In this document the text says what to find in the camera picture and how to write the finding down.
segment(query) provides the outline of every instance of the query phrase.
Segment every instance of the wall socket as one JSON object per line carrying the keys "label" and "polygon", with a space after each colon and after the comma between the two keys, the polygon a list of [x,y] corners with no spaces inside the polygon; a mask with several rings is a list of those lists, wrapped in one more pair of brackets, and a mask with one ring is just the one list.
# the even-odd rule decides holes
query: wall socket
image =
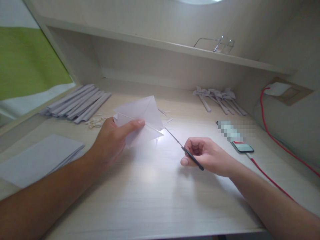
{"label": "wall socket", "polygon": [[268,86],[269,84],[275,83],[275,82],[281,82],[281,83],[286,83],[286,84],[291,85],[291,87],[287,91],[285,91],[281,96],[272,96],[275,99],[278,99],[279,101],[283,102],[284,104],[286,104],[288,106],[295,104],[296,102],[300,101],[302,98],[313,93],[313,90],[311,90],[311,89],[308,89],[308,88],[302,87],[300,85],[288,82],[287,80],[284,80],[284,79],[281,79],[278,77],[275,77],[266,86]]}

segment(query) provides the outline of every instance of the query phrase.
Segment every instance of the black scissor handle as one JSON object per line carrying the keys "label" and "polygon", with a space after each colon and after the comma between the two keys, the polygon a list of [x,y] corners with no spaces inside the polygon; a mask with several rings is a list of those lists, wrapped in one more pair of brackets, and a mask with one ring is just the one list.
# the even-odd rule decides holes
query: black scissor handle
{"label": "black scissor handle", "polygon": [[195,157],[184,147],[181,147],[183,151],[187,153],[187,155],[191,158],[192,161],[195,162],[195,164],[200,168],[201,171],[204,170],[204,168],[201,166],[201,164],[195,159]]}

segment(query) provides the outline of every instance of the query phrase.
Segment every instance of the paper envelope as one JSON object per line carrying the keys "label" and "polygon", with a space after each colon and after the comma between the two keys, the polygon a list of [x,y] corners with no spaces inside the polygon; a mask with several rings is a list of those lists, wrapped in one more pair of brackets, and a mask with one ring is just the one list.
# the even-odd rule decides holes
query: paper envelope
{"label": "paper envelope", "polygon": [[163,129],[163,124],[154,96],[123,104],[114,109],[114,111],[117,114],[113,116],[113,119],[118,127],[136,119],[143,119],[146,122],[142,129],[134,131],[127,136],[127,146],[131,147],[163,136],[160,133]]}

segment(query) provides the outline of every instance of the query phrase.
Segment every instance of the hand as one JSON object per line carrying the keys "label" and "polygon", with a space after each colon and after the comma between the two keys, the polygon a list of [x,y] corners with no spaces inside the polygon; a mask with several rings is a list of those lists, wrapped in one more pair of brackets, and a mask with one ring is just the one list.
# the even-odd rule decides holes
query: hand
{"label": "hand", "polygon": [[[210,138],[188,138],[184,147],[205,169],[223,177],[230,177],[240,164]],[[197,166],[187,154],[181,159],[181,165]]]}
{"label": "hand", "polygon": [[96,141],[86,153],[86,156],[94,161],[102,162],[105,167],[109,167],[121,155],[126,145],[126,136],[144,125],[144,120],[133,120],[121,127],[117,127],[113,117],[106,119]]}

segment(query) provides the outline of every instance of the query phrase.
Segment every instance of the white shelf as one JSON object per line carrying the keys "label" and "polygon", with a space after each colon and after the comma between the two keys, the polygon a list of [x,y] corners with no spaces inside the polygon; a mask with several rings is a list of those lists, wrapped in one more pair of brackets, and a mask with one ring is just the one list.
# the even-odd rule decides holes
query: white shelf
{"label": "white shelf", "polygon": [[81,33],[86,33],[90,35],[116,39],[120,41],[165,49],[165,50],[179,52],[179,53],[185,53],[192,56],[213,59],[216,61],[232,63],[232,64],[256,68],[256,69],[262,69],[270,72],[276,72],[276,73],[287,74],[287,75],[293,75],[296,72],[295,70],[274,66],[268,63],[263,63],[263,62],[254,61],[254,60],[241,58],[241,57],[235,57],[231,55],[215,53],[212,51],[193,48],[193,47],[184,46],[180,44],[164,42],[164,41],[159,41],[159,40],[150,39],[150,38],[142,38],[134,35],[128,35],[128,34],[123,34],[119,32],[109,31],[106,29],[96,28],[88,25],[56,20],[53,18],[47,18],[47,17],[39,17],[39,18],[44,24],[50,27],[56,27],[56,28],[71,30],[75,32],[81,32]]}

